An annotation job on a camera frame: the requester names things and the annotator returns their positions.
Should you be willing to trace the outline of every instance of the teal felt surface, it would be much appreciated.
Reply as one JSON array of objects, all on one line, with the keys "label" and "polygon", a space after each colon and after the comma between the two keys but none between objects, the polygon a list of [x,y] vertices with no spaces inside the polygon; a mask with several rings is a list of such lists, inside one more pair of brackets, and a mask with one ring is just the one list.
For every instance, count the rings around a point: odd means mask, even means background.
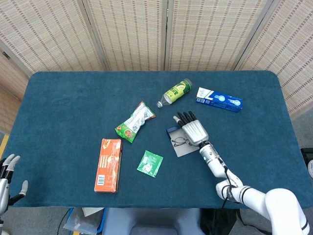
[{"label": "teal felt surface", "polygon": [[[190,93],[158,109],[162,94],[181,80]],[[195,103],[198,87],[243,99],[239,113]],[[102,138],[140,101],[156,118],[131,144],[123,140],[118,193],[95,193]],[[18,207],[219,208],[213,176],[198,152],[177,158],[166,129],[177,111],[193,111],[229,169],[245,185],[267,192],[287,188],[301,206],[313,206],[313,187],[276,75],[268,71],[38,72],[27,86],[5,156],[21,155],[11,196],[29,181]],[[136,168],[145,150],[163,156],[157,177]],[[227,208],[243,207],[231,202]]]}]

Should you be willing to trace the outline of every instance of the blue and white box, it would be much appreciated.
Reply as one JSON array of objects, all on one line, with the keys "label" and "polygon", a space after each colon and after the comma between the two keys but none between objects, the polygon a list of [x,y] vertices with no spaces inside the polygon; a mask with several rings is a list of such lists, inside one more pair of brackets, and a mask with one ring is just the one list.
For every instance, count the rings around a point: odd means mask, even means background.
[{"label": "blue and white box", "polygon": [[202,87],[199,87],[196,102],[233,112],[239,112],[243,108],[242,99]]}]

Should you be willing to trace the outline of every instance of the plastic bag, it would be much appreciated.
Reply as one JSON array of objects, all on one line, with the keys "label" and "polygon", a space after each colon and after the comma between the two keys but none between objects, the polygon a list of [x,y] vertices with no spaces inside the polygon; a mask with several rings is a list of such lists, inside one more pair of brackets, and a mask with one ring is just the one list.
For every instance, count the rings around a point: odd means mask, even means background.
[{"label": "plastic bag", "polygon": [[156,115],[145,104],[145,102],[142,101],[132,113],[131,117],[117,126],[115,131],[120,137],[125,138],[132,143],[139,128],[145,124],[145,121],[155,117]]},{"label": "plastic bag", "polygon": [[83,234],[96,235],[103,216],[103,210],[85,217],[82,208],[74,208],[63,228]]}]

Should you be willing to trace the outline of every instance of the orange box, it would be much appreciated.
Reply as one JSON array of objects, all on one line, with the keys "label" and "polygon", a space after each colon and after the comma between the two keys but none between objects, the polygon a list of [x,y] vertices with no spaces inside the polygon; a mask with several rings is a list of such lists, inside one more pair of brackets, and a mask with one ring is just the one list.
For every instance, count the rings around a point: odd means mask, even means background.
[{"label": "orange box", "polygon": [[121,139],[102,139],[95,192],[117,192],[121,156]]}]

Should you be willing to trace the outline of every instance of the toothpaste box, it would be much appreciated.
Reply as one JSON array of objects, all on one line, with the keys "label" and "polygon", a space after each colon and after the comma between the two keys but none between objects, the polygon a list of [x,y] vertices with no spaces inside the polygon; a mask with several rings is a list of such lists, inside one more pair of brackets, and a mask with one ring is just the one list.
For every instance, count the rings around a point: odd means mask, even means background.
[{"label": "toothpaste box", "polygon": [[202,87],[199,87],[196,102],[233,112],[239,112],[243,108],[242,99]]},{"label": "toothpaste box", "polygon": [[117,192],[122,141],[102,139],[95,192]]}]

